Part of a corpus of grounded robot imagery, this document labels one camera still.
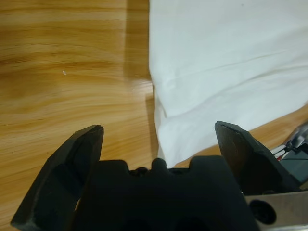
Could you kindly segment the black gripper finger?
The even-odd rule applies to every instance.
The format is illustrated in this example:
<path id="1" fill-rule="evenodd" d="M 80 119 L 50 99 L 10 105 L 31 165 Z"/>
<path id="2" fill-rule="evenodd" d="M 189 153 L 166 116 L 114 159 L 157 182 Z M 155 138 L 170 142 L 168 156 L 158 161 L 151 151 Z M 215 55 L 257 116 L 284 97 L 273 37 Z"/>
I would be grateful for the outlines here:
<path id="1" fill-rule="evenodd" d="M 215 123 L 221 155 L 244 194 L 299 192 L 300 183 L 250 132 L 227 122 Z"/>
<path id="2" fill-rule="evenodd" d="M 45 162 L 14 214 L 21 231 L 65 231 L 92 166 L 99 161 L 103 127 L 76 131 Z"/>

